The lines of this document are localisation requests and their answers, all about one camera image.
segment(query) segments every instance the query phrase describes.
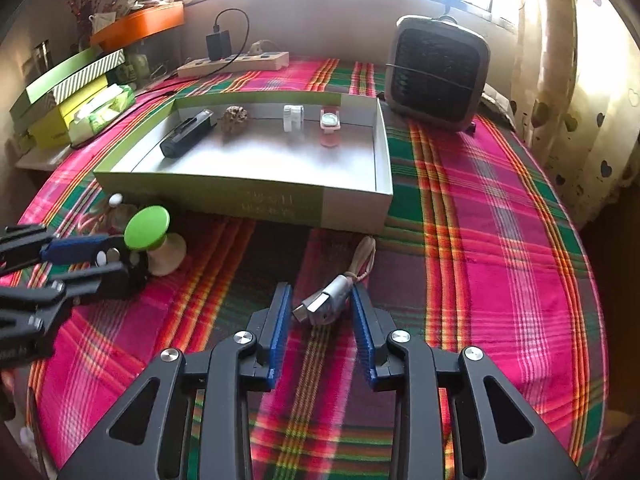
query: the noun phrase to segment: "curtain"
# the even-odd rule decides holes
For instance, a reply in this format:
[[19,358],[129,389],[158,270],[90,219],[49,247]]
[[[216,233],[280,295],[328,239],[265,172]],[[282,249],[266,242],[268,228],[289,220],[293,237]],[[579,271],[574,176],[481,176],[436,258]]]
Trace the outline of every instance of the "curtain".
[[511,107],[578,228],[640,170],[640,50],[608,0],[523,0]]

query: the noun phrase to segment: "yellow box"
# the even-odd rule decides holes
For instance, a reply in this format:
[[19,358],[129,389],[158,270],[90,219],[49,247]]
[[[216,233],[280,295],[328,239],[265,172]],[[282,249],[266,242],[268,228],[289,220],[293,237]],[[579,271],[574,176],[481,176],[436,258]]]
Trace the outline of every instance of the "yellow box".
[[100,76],[33,123],[29,127],[29,133],[38,147],[44,149],[69,144],[69,125],[74,120],[76,112],[98,92],[107,88],[107,84],[107,77]]

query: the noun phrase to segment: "white knob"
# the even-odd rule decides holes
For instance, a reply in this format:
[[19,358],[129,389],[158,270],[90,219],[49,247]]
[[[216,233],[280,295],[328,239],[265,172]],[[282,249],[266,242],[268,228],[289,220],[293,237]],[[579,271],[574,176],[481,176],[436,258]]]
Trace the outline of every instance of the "white knob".
[[120,204],[122,204],[122,194],[121,193],[116,193],[113,194],[109,197],[109,206],[110,207],[117,207]]

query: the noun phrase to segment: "black power bank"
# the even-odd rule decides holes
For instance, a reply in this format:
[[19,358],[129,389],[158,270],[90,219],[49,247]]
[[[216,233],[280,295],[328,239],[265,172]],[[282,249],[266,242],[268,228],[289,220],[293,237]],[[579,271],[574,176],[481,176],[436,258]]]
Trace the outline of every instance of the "black power bank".
[[203,110],[195,117],[178,124],[160,142],[160,151],[166,158],[179,158],[204,139],[217,124],[214,122],[213,112]]

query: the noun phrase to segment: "portable fan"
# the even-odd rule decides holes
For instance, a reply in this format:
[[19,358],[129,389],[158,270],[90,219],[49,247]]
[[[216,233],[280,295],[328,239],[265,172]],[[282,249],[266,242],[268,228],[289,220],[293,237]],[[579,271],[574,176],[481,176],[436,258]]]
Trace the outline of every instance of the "portable fan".
[[403,16],[386,66],[385,99],[392,110],[449,130],[466,130],[486,82],[489,46],[446,21]]

